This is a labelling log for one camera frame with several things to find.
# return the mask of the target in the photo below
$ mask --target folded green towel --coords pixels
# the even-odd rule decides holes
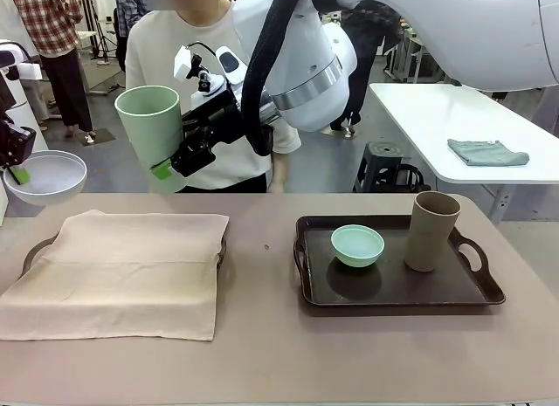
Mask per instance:
[[[526,153],[514,153],[500,141],[449,140],[448,147],[468,166],[503,167],[524,166],[530,161]]]

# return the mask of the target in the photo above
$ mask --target blue plaid shirt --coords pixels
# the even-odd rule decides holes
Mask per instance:
[[[148,13],[148,0],[116,0],[119,18],[119,36],[125,38],[145,14]]]

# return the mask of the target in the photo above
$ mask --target person's neck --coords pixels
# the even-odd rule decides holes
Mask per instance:
[[[230,8],[230,0],[217,0],[217,6],[214,6],[211,10],[177,10],[176,13],[187,24],[205,27],[219,22]]]

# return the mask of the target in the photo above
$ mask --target light green cup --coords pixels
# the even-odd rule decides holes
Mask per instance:
[[[383,254],[384,240],[380,234],[362,225],[344,225],[332,233],[336,257],[345,265],[365,268]]]
[[[183,141],[178,93],[164,86],[136,87],[119,96],[114,106],[148,178],[149,187],[162,194],[184,188],[186,181],[177,172],[160,180],[150,171],[169,159]]]

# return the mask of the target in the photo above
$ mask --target tripod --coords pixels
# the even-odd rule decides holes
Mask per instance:
[[[99,23],[99,16],[97,14],[97,10],[95,9],[95,5],[93,0],[83,0],[84,1],[84,13],[86,16],[86,23],[87,29],[89,31],[96,31],[97,35],[99,36],[99,41],[96,37],[91,37],[91,46],[93,51],[93,58],[92,59],[103,59],[104,63],[98,64],[108,64],[109,57],[108,53],[116,51],[116,44],[111,41],[107,36],[105,36],[105,32],[101,29],[101,25]],[[109,49],[108,43],[114,46],[114,49]]]

